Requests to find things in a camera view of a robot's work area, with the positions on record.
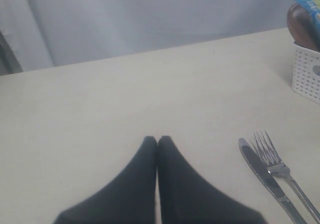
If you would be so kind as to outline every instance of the white basket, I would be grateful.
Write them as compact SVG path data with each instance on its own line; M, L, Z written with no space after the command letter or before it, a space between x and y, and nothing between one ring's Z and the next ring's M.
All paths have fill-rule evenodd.
M296 44L295 47L292 89L320 104L320 52Z

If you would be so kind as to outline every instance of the table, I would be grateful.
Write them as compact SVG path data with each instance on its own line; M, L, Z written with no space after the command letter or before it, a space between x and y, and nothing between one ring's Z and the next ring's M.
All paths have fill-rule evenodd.
M0 223L51 224L111 181L144 136L171 135L215 187L290 224L239 151L259 129L320 210L320 106L291 90L292 42L278 29L0 77Z

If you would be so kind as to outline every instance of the silver fork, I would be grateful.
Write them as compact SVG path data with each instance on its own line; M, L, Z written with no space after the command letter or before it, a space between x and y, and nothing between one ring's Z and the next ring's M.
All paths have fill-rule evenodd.
M279 157L268 133L266 131L256 132L253 134L253 139L255 151L261 161L266 165L269 173L284 178L304 204L305 208L310 212L316 223L320 224L319 212L290 175L289 167L284 164Z

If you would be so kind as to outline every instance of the white curtain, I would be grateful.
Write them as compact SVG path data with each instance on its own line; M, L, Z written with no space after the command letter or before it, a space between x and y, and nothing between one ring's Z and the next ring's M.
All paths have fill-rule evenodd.
M293 0L0 0L24 71L286 26Z

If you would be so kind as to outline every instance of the table knife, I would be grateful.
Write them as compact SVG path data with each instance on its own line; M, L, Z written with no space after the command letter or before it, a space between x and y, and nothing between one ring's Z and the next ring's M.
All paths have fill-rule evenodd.
M277 202L282 206L288 216L295 224L307 224L303 217L299 214L289 198L285 195L281 187L278 185L273 176L268 172L266 166L262 163L260 158L250 147L248 142L244 138L239 139L240 151L249 167L254 174L267 188L267 190L273 195Z

